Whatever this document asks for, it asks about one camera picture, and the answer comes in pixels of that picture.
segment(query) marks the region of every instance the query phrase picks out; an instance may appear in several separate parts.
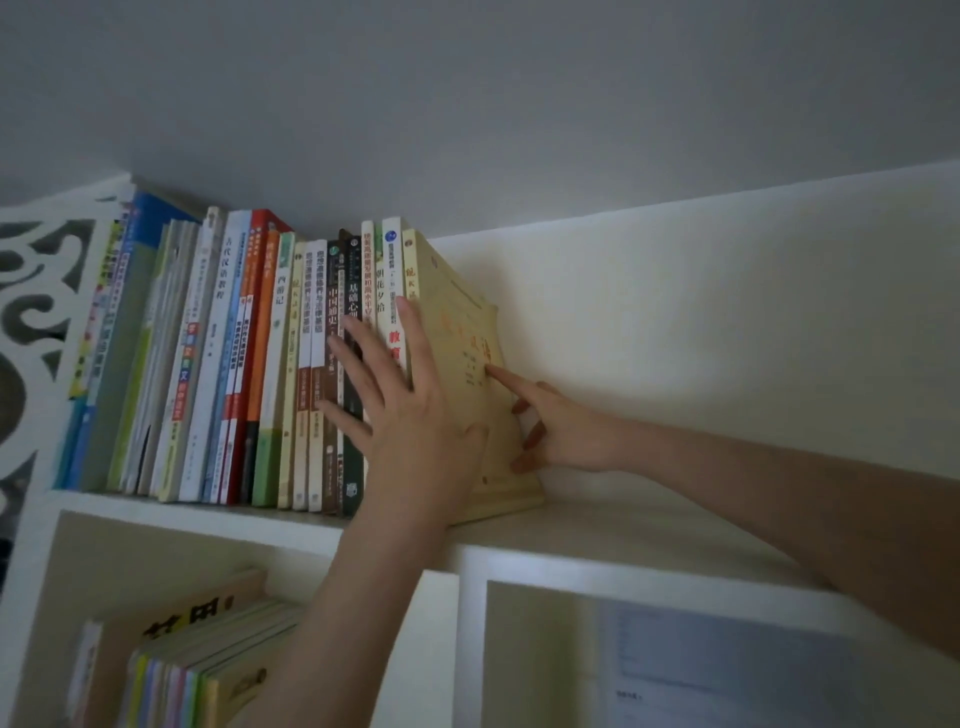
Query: white wall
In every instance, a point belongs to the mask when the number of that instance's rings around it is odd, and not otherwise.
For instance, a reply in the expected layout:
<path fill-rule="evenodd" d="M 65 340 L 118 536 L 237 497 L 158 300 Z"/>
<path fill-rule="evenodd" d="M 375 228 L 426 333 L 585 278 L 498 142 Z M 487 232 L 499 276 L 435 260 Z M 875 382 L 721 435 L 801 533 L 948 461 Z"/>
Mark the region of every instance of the white wall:
<path fill-rule="evenodd" d="M 960 476 L 960 162 L 434 241 L 507 363 L 618 412 Z M 625 475 L 554 495 L 678 500 Z"/>

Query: red book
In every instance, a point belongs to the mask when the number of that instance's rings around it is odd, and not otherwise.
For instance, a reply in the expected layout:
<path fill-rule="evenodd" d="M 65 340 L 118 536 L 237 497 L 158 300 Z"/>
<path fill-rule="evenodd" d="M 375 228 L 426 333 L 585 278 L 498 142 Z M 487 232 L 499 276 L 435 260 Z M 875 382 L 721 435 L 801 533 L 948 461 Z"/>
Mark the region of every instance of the red book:
<path fill-rule="evenodd" d="M 257 301 L 260 298 L 263 281 L 264 248 L 270 230 L 288 232 L 290 226 L 276 217 L 269 209 L 254 210 L 250 220 L 250 234 L 247 237 L 247 258 L 244 262 L 240 307 L 237 313 L 237 321 L 242 322 L 240 325 L 240 352 L 236 380 L 228 405 L 230 420 L 227 452 L 224 454 L 223 485 L 220 488 L 221 503 L 236 503 L 240 499 L 243 459 L 246 449 L 247 409 L 254 370 L 253 352 L 256 349 L 256 323 L 259 314 Z"/>

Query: white ceiling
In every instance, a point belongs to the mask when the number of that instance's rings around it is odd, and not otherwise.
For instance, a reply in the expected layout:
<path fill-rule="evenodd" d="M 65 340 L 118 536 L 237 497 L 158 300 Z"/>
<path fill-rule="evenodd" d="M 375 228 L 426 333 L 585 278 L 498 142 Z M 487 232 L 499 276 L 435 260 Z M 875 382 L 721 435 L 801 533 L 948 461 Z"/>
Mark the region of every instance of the white ceiling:
<path fill-rule="evenodd" d="M 955 0 L 7 0 L 0 204 L 130 170 L 440 235 L 953 158 L 958 37 Z"/>

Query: hand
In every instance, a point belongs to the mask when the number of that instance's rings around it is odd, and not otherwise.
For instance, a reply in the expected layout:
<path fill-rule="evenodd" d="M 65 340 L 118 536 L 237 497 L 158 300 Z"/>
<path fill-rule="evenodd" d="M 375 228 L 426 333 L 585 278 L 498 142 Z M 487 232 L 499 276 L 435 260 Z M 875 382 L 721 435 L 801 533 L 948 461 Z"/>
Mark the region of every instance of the hand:
<path fill-rule="evenodd" d="M 487 365 L 487 373 L 520 397 L 514 414 L 531 406 L 540 420 L 523 441 L 523 453 L 510 464 L 514 473 L 529 473 L 551 465 L 586 471 L 615 470 L 617 443 L 625 422 L 584 407 L 545 381 L 536 384 L 506 369 Z"/>
<path fill-rule="evenodd" d="M 324 401 L 323 411 L 370 461 L 361 512 L 416 525 L 446 527 L 466 507 L 487 444 L 485 425 L 463 431 L 453 420 L 420 316 L 398 296 L 413 389 L 387 347 L 362 322 L 344 328 L 363 352 L 361 361 L 339 336 L 329 346 L 363 402 L 370 424 Z"/>

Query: right hand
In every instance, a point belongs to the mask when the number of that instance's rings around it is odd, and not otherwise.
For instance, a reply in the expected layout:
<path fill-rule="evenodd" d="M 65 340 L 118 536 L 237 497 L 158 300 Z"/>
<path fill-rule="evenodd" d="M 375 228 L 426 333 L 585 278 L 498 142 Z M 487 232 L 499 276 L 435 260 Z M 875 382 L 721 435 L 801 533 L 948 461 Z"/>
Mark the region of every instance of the right hand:
<path fill-rule="evenodd" d="M 553 465 L 585 471 L 616 470 L 617 443 L 625 421 L 584 407 L 545 381 L 532 382 L 493 364 L 487 374 L 519 397 L 513 412 L 530 407 L 540 420 L 523 441 L 523 453 L 510 464 L 514 473 L 530 473 Z"/>

